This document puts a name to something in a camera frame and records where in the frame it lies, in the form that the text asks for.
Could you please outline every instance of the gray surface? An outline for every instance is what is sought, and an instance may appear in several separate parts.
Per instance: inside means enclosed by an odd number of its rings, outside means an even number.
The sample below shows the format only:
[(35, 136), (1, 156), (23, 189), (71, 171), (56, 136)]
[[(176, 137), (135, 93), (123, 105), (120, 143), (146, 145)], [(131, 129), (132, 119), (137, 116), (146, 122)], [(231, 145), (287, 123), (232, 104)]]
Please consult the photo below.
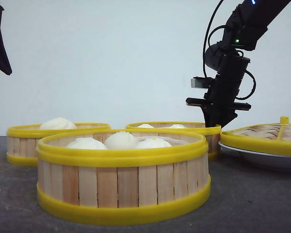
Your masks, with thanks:
[(222, 155), (210, 162), (211, 196), (199, 209), (159, 223), (103, 227), (65, 221), (36, 200), (37, 170), (6, 162), (0, 137), (0, 233), (5, 232), (291, 232), (291, 173), (264, 170)]

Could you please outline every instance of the white wall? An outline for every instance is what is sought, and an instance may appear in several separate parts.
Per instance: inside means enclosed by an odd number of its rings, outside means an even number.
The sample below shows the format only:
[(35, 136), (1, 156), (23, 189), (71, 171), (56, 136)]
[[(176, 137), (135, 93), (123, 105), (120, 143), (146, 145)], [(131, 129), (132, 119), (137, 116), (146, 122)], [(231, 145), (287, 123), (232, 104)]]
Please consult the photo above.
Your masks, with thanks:
[[(1, 0), (2, 34), (13, 74), (0, 72), (0, 135), (9, 126), (72, 121), (204, 121), (187, 97), (202, 75), (201, 51), (217, 0)], [(213, 23), (225, 24), (241, 0), (224, 1)], [(212, 42), (222, 38), (216, 32)], [(291, 120), (291, 3), (257, 49), (245, 52), (257, 80), (249, 112), (226, 130)], [(215, 72), (208, 69), (208, 74)], [(241, 95), (251, 90), (246, 77)]]

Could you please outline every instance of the woven bamboo lid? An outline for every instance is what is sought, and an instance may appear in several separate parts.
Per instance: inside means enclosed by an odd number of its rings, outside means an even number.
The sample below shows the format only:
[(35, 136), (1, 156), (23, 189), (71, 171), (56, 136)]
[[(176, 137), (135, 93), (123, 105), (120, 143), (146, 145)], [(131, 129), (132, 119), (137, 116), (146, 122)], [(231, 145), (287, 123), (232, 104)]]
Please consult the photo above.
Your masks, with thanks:
[(242, 150), (291, 156), (291, 123), (289, 117), (282, 116), (279, 123), (222, 132), (221, 143)]

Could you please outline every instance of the gray table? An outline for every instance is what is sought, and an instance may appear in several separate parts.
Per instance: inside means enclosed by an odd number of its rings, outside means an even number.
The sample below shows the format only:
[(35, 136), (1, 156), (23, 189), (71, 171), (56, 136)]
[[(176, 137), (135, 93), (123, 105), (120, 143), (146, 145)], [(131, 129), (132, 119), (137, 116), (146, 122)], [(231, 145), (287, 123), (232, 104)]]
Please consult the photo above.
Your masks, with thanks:
[(291, 173), (254, 167), (222, 154), (210, 162), (211, 196), (199, 209), (159, 223), (104, 227), (62, 220), (36, 199), (36, 167), (7, 163), (0, 136), (0, 233), (39, 232), (229, 232), (290, 233)]

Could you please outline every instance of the white plate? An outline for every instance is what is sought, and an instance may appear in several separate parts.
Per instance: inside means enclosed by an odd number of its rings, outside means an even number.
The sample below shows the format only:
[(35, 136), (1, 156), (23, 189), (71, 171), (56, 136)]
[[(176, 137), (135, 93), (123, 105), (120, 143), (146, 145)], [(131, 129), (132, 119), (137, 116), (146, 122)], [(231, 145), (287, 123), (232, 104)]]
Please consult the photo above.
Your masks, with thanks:
[(245, 160), (261, 167), (267, 167), (275, 170), (284, 170), (291, 172), (291, 156), (267, 154), (251, 150), (242, 150), (239, 148), (229, 147), (221, 142), (219, 145), (226, 150), (237, 152)]

